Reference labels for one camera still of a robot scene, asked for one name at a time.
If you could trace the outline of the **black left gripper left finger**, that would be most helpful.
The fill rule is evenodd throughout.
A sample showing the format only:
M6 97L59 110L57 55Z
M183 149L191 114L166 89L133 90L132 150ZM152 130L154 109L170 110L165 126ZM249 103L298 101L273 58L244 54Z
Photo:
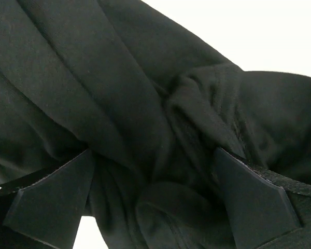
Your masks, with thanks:
M0 248L72 248L93 173L87 149L60 167L0 184Z

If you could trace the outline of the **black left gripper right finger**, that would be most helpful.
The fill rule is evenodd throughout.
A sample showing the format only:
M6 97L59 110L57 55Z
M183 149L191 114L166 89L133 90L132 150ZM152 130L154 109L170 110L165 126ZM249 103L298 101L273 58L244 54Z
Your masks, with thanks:
M214 156L237 248L311 248L311 185L222 148Z

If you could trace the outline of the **black tank top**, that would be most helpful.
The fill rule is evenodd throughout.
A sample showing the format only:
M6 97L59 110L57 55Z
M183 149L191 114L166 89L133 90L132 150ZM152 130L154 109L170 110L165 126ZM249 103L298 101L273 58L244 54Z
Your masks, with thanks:
M0 184L89 149L108 248L237 248L218 148L311 185L311 77L244 71L142 1L0 1Z

